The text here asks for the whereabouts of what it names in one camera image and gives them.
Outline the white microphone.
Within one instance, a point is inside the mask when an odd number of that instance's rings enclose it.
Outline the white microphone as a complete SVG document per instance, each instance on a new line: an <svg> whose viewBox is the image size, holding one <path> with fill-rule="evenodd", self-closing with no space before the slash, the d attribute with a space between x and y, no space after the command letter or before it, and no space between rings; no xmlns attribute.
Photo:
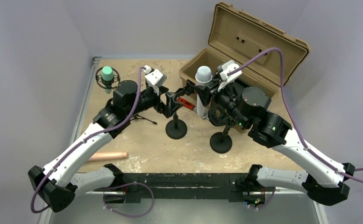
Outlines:
<svg viewBox="0 0 363 224"><path fill-rule="evenodd" d="M206 86L212 80L212 71L208 66L200 66L197 69L195 80L198 86ZM197 95L197 114L201 117L205 115L205 106L203 105L200 96Z"/></svg>

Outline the round base clip stand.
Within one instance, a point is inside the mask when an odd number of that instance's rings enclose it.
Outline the round base clip stand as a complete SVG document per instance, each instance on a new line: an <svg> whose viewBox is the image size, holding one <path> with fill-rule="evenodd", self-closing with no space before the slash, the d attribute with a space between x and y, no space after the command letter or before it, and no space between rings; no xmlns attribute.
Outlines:
<svg viewBox="0 0 363 224"><path fill-rule="evenodd" d="M183 87L183 88L179 88L175 92L180 93L180 97L182 97L184 95L189 96L189 95L193 94L194 90L192 87ZM171 139L175 139L175 140L181 139L187 133L186 123L184 121L180 120L178 118L177 113L175 113L172 116L172 120L170 120L167 123L167 125L165 127L165 132Z"/></svg>

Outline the round base shock mount stand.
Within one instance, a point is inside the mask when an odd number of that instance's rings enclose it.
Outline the round base shock mount stand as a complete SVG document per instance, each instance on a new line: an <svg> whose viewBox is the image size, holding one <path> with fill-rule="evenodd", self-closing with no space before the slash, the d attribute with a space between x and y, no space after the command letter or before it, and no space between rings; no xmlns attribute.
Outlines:
<svg viewBox="0 0 363 224"><path fill-rule="evenodd" d="M211 136L209 141L211 149L219 154L229 152L233 145L229 131L235 126L236 122L218 105L210 106L208 118L213 126L224 126L222 132L216 132Z"/></svg>

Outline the green microphone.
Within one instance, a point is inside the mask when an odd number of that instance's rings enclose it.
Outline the green microphone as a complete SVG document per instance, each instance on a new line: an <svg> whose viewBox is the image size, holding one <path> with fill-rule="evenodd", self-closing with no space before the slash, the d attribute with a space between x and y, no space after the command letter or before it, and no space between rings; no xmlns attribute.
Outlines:
<svg viewBox="0 0 363 224"><path fill-rule="evenodd" d="M114 83L114 72L111 67L109 66L103 67L101 71L101 79L105 87L106 93L110 94L112 89L112 84Z"/></svg>

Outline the black tripod mic stand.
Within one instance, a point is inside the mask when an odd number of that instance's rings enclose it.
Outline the black tripod mic stand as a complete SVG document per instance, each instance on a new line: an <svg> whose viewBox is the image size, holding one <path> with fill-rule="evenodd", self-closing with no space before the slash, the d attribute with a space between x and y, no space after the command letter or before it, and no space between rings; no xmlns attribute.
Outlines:
<svg viewBox="0 0 363 224"><path fill-rule="evenodd" d="M102 83L102 79L101 79L101 71L102 71L102 69L103 69L103 67L98 68L98 70L96 71L96 73L95 73L95 80L96 80L97 85L98 85L100 88L102 88L102 89L104 89L104 90L105 90L105 87L104 87L104 85L103 85L103 83ZM114 69L114 68L112 68L112 70L113 70L113 72L114 72L114 83L120 83L120 82L121 82L121 78L120 78L120 74L119 74L119 72L118 72L116 69ZM114 83L112 84L112 89L111 89L111 91L117 88L117 85L115 85ZM111 102L112 102L112 99L109 99L109 100L106 102L106 106L110 106L110 105L111 105ZM138 113L137 113L137 114L135 114L135 115L131 118L131 121L132 121L132 120L139 120L139 119L140 119L140 120L146 120L146 121L151 122L151 123L152 123L152 124L154 124L154 125L157 125L157 122L152 121L152 120L150 120L150 119L148 119L148 118L145 118L145 117L143 117L143 116L139 115Z"/></svg>

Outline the pink microphone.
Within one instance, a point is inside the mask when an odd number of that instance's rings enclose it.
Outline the pink microphone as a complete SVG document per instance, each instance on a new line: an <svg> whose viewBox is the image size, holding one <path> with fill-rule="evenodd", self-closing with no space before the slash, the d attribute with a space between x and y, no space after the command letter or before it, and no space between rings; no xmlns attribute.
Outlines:
<svg viewBox="0 0 363 224"><path fill-rule="evenodd" d="M122 160L126 158L128 158L127 152L95 153L88 159L88 162Z"/></svg>

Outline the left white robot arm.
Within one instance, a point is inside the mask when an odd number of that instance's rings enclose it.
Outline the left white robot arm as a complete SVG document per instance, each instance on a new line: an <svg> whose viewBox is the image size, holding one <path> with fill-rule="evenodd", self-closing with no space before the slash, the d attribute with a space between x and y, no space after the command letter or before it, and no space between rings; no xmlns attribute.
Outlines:
<svg viewBox="0 0 363 224"><path fill-rule="evenodd" d="M153 108L166 118L172 117L182 107L178 98L191 93L189 87L170 91L158 84L145 84L146 88L142 89L140 82L121 81L105 107L66 150L44 167L33 166L28 171L34 189L30 202L33 213L39 213L35 209L37 197L46 203L47 209L59 212L86 192L96 189L116 191L128 186L123 180L123 172L114 164L106 164L97 171L84 174L78 173L78 170L126 129L135 115Z"/></svg>

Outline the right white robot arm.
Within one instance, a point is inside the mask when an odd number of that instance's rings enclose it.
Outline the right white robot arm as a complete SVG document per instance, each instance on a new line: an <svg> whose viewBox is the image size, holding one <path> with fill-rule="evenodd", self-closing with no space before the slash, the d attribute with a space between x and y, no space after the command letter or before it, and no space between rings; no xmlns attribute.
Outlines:
<svg viewBox="0 0 363 224"><path fill-rule="evenodd" d="M267 187L287 188L306 193L313 201L332 206L345 201L350 188L345 183L354 174L350 163L336 162L300 139L297 130L281 116L268 110L271 98L256 86L237 91L232 84L221 89L217 83L196 86L195 91L205 105L214 103L230 119L222 132L212 135L210 145L218 153L232 146L229 129L238 125L248 130L256 143L277 151L302 170L279 170L254 164L239 187L246 191Z"/></svg>

